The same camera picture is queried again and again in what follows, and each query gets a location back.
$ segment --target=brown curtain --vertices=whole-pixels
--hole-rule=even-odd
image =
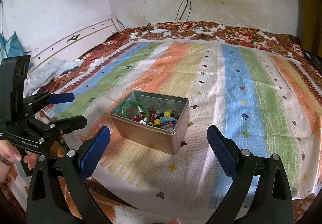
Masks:
[[[304,50],[322,57],[322,0],[302,0]]]

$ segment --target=human hand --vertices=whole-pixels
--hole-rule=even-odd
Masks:
[[[19,150],[8,140],[0,140],[0,155],[9,162],[21,161]],[[24,156],[24,162],[28,163],[28,168],[33,169],[36,165],[39,155],[28,152]]]
[[[175,219],[175,220],[170,220],[168,224],[181,224],[181,222],[179,219]]]

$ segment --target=bed sheet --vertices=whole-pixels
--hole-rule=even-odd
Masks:
[[[45,110],[50,118],[87,118],[84,130],[65,137],[70,148],[92,138],[102,125],[110,128],[111,142],[94,177],[143,211],[195,220],[212,215],[232,181],[207,142],[211,124],[254,155],[278,153],[294,197],[303,198],[320,184],[321,90],[274,38],[251,44],[246,41],[250,35],[233,32],[232,41],[238,45],[224,42],[231,42],[229,35],[221,41],[209,38],[222,30],[217,25],[203,30],[201,38],[194,34],[180,40],[159,40],[159,35],[149,40],[144,28],[141,34],[133,30],[129,43],[96,59],[57,91],[73,92],[73,103]],[[260,50],[270,41],[275,45]],[[177,155],[120,136],[109,111],[132,90],[189,99],[190,122]],[[249,206],[257,181],[244,207]]]

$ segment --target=silver screw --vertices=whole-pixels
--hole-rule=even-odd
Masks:
[[[41,156],[38,158],[38,160],[39,160],[39,161],[44,161],[44,160],[45,160],[45,158],[46,158],[46,157],[45,157],[44,155],[41,155]]]
[[[273,159],[275,159],[276,161],[280,160],[280,156],[277,154],[273,154]]]
[[[248,149],[242,149],[241,151],[242,151],[241,153],[242,153],[244,156],[249,156],[249,155],[250,155],[250,152],[249,152],[249,150],[248,150]]]
[[[67,152],[67,156],[72,157],[76,154],[76,151],[71,149],[70,151]]]

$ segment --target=green bangle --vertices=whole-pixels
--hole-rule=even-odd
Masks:
[[[124,102],[124,104],[122,105],[122,117],[128,119],[128,117],[125,114],[125,110],[126,110],[126,107],[128,105],[130,105],[130,104],[133,104],[133,105],[136,105],[136,106],[140,107],[143,110],[143,112],[144,112],[144,114],[145,114],[145,116],[147,118],[146,124],[149,123],[149,120],[150,120],[149,112],[147,111],[147,109],[140,102],[137,102],[137,101],[127,101],[127,102]]]

